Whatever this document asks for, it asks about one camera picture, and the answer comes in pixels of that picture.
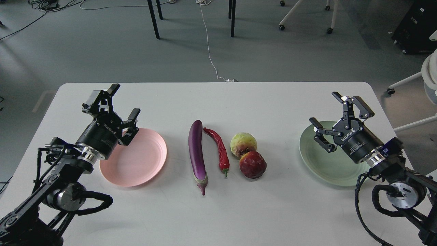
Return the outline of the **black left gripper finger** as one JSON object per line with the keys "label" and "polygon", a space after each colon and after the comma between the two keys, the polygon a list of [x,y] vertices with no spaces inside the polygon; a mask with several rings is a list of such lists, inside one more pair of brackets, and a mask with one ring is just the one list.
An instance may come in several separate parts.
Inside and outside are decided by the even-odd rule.
{"label": "black left gripper finger", "polygon": [[98,119],[105,115],[114,116],[112,97],[119,89],[120,84],[112,84],[106,90],[93,90],[88,100],[82,104],[82,112]]}
{"label": "black left gripper finger", "polygon": [[121,124],[122,129],[126,129],[125,133],[118,139],[118,144],[123,146],[128,146],[136,134],[139,131],[139,128],[136,126],[137,117],[140,114],[141,109],[134,108],[129,114],[126,121],[123,121]]}

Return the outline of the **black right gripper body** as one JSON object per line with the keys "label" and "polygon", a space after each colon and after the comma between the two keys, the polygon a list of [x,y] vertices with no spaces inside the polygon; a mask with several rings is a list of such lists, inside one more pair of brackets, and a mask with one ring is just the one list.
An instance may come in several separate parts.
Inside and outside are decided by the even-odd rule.
{"label": "black right gripper body", "polygon": [[359,119],[351,119],[351,126],[346,128],[342,119],[333,126],[335,132],[341,132],[342,136],[334,136],[334,143],[358,164],[363,161],[371,151],[383,146],[383,142],[371,132]]}

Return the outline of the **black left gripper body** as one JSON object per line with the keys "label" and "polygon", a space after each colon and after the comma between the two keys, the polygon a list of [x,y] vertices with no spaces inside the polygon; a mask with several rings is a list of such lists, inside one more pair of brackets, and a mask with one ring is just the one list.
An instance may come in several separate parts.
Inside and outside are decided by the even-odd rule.
{"label": "black left gripper body", "polygon": [[91,147],[107,160],[122,137],[122,120],[117,114],[95,118],[76,141],[76,146]]}

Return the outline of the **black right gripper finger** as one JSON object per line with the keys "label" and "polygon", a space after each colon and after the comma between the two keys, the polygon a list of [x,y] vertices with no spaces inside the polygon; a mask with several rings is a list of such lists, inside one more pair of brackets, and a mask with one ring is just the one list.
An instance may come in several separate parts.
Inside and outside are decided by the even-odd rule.
{"label": "black right gripper finger", "polygon": [[[375,116],[375,113],[359,96],[342,96],[339,92],[332,92],[332,96],[343,104],[343,117],[341,121],[344,127],[351,127],[353,122],[362,124],[366,119]],[[358,118],[355,117],[354,106],[359,110]]]}
{"label": "black right gripper finger", "polygon": [[314,117],[309,118],[309,121],[314,126],[315,137],[313,138],[326,152],[331,153],[336,151],[337,146],[324,137],[325,135],[333,136],[333,137],[341,137],[343,136],[343,132],[327,130],[323,128],[323,125]]}

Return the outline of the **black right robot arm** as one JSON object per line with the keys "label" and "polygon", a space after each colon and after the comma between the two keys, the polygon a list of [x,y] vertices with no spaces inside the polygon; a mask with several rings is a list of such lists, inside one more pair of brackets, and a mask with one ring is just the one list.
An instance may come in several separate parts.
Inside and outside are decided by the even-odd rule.
{"label": "black right robot arm", "polygon": [[343,116],[331,129],[316,119],[309,121],[315,128],[314,140],[328,153],[341,147],[356,164],[367,163],[369,170],[359,174],[355,186],[355,210],[366,232],[382,246],[389,243],[376,236],[365,224],[359,208],[359,192],[366,179],[383,180],[371,192],[374,208],[389,217],[404,217],[419,230],[418,236],[426,246],[437,244],[436,191],[433,177],[422,175],[406,167],[403,142],[394,137],[381,142],[364,121],[374,112],[359,97],[332,96],[343,105]]}

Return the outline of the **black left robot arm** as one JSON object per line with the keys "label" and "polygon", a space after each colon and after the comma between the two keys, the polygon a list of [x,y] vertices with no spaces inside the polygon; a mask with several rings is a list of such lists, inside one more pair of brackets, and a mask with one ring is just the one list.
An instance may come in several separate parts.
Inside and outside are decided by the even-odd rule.
{"label": "black left robot arm", "polygon": [[75,144],[53,138],[38,149],[37,176],[31,195],[1,219],[2,246],[61,246],[63,233],[75,216],[93,214],[113,203],[110,195],[88,191],[79,183],[97,160],[107,160],[117,145],[128,146],[139,128],[140,109],[123,121],[112,98],[120,84],[94,90],[82,105],[93,117]]}

